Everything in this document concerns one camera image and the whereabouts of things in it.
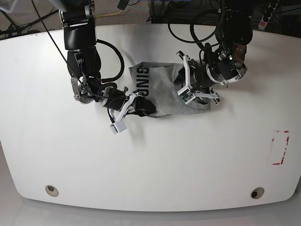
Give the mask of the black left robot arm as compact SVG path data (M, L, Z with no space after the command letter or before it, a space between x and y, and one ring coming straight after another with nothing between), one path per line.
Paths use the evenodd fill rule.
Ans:
M193 40L190 43L200 48L199 61L188 61L193 86L204 89L215 84L233 83L245 76L247 45L253 37L251 12L249 1L223 0L218 11L201 11L192 18L190 34ZM216 50L212 50L208 38L200 40L194 29L197 21L208 14L218 16L218 24L211 34L217 40Z

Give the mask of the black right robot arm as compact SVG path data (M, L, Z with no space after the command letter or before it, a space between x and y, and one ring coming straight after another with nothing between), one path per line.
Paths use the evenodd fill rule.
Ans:
M108 110L140 117L156 112L155 105L138 93L127 95L127 90L119 90L116 81L123 75L125 62L120 51L112 44L96 37L94 2L92 0L53 0L59 10L63 24L65 58L74 97L82 104L99 102ZM118 74L111 78L102 78L101 59L96 45L103 44L111 48L120 61Z

